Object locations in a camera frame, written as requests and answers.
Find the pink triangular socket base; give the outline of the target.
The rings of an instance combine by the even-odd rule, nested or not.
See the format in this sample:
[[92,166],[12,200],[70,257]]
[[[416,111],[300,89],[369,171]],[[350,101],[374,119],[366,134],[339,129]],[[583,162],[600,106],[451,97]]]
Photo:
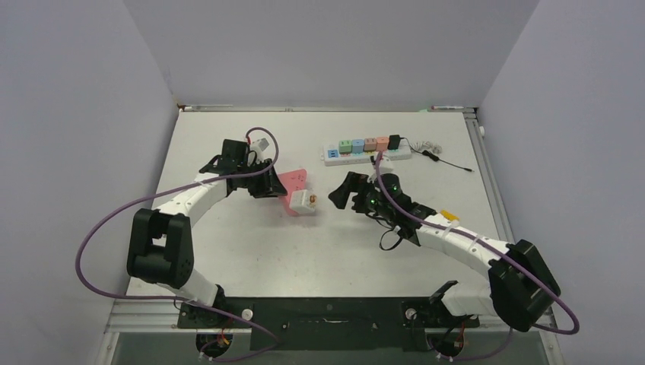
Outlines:
[[290,172],[281,173],[278,177],[288,191],[286,196],[281,196],[278,200],[282,203],[286,213],[293,216],[288,209],[289,198],[293,191],[306,189],[307,171],[305,169],[292,170]]

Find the yellow cube socket plug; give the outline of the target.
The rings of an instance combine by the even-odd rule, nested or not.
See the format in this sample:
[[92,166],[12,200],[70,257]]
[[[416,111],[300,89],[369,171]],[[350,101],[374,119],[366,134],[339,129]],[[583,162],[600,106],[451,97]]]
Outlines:
[[441,210],[441,211],[440,211],[440,214],[441,214],[444,218],[446,218],[448,221],[451,221],[451,222],[453,222],[453,221],[459,221],[459,217],[457,217],[456,215],[454,215],[454,214],[452,214],[452,213],[448,212],[447,210]]

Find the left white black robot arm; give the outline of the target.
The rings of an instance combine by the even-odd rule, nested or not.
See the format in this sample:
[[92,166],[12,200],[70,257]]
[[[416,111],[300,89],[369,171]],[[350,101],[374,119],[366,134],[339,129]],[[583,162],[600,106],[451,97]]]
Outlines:
[[238,189],[253,198],[287,194],[267,158],[255,163],[211,163],[190,188],[155,209],[139,209],[132,222],[126,271],[129,276],[199,303],[197,317],[208,327],[227,320],[224,289],[195,268],[192,229],[216,203]]

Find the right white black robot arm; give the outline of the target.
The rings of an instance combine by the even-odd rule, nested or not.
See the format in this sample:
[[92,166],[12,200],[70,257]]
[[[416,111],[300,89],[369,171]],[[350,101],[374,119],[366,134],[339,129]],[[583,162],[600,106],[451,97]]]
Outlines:
[[438,290],[429,307],[439,325],[463,316],[496,316],[527,332],[561,295],[531,242],[508,243],[466,229],[457,219],[413,201],[393,173],[350,172],[328,198],[338,209],[350,207],[385,221],[402,240],[441,252],[487,279],[483,285],[453,282]]

